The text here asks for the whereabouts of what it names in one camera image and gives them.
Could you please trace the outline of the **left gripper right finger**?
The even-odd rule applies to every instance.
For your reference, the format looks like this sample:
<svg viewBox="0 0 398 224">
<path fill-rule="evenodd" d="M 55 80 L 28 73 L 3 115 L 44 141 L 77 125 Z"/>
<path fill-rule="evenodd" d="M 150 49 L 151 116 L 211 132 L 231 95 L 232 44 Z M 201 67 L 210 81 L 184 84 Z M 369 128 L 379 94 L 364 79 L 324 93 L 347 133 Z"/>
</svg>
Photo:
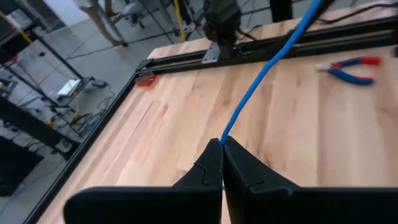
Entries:
<svg viewBox="0 0 398 224">
<path fill-rule="evenodd" d="M 231 224 L 398 224 L 398 188 L 301 187 L 232 137 L 223 150 Z"/>
</svg>

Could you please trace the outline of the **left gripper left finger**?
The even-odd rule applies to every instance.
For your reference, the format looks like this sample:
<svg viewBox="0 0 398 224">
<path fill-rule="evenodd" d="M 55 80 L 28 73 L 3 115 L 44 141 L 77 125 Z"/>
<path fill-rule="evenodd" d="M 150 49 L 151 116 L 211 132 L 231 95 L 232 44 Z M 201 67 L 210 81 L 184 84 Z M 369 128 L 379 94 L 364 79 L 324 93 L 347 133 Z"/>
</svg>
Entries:
<svg viewBox="0 0 398 224">
<path fill-rule="evenodd" d="M 169 187 L 91 187 L 70 197 L 66 224 L 221 224 L 223 148 L 211 139 Z"/>
</svg>

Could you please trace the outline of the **small red box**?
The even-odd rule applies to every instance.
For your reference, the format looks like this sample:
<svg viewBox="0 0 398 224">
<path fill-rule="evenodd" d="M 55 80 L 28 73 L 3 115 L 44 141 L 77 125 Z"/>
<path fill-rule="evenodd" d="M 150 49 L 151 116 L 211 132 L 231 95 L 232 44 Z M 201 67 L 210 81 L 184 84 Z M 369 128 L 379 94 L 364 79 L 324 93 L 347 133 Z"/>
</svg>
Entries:
<svg viewBox="0 0 398 224">
<path fill-rule="evenodd" d="M 153 73 L 145 73 L 137 76 L 134 81 L 139 87 L 149 87 L 153 84 L 156 79 L 156 75 Z"/>
</svg>

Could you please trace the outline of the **black floor mat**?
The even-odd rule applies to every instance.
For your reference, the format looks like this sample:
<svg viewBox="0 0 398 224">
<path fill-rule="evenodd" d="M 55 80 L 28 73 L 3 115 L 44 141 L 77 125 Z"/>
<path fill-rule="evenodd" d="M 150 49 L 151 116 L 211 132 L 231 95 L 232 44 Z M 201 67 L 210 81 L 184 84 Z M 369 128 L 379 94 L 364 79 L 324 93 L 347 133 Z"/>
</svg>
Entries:
<svg viewBox="0 0 398 224">
<path fill-rule="evenodd" d="M 43 157 L 0 136 L 0 197 L 11 196 Z"/>
</svg>

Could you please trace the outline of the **red blue handled pliers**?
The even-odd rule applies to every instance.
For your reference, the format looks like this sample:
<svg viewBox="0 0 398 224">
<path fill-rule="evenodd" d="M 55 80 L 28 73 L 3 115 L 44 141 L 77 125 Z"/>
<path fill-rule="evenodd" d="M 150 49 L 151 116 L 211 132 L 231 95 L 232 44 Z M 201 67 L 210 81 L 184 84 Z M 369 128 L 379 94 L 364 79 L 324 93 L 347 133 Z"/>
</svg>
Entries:
<svg viewBox="0 0 398 224">
<path fill-rule="evenodd" d="M 334 77 L 339 78 L 346 83 L 368 86 L 374 84 L 373 78 L 351 75 L 343 71 L 343 68 L 357 65 L 380 66 L 381 62 L 382 59 L 380 57 L 356 57 L 329 64 L 317 64 L 315 65 L 315 69 L 318 71 L 327 72 L 330 75 L 333 75 Z"/>
</svg>

